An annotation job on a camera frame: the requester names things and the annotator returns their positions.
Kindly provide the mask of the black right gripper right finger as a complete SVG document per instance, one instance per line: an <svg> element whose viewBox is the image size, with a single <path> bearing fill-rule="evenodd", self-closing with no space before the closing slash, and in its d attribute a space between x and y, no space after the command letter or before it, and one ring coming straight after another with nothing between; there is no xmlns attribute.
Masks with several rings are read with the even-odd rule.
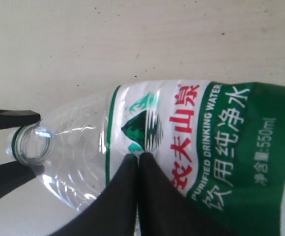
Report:
<svg viewBox="0 0 285 236"><path fill-rule="evenodd" d="M186 200L171 184L151 153L139 158L138 215L143 236L231 236Z"/></svg>

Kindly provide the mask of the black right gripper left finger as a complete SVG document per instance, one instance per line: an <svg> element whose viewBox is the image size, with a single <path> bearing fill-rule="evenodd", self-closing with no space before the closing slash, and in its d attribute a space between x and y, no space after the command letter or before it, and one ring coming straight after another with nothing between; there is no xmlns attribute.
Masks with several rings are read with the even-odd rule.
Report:
<svg viewBox="0 0 285 236"><path fill-rule="evenodd" d="M137 215L138 160L127 154L99 197L53 236L133 236Z"/></svg>

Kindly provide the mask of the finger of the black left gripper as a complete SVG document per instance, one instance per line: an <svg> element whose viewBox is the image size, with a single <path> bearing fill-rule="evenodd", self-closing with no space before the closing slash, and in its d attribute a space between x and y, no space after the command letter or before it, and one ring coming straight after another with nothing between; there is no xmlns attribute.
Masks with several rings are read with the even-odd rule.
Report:
<svg viewBox="0 0 285 236"><path fill-rule="evenodd" d="M32 169L17 161L0 164L0 199L34 178Z"/></svg>
<svg viewBox="0 0 285 236"><path fill-rule="evenodd" d="M41 121L41 115L31 110L0 110L0 130L28 126Z"/></svg>

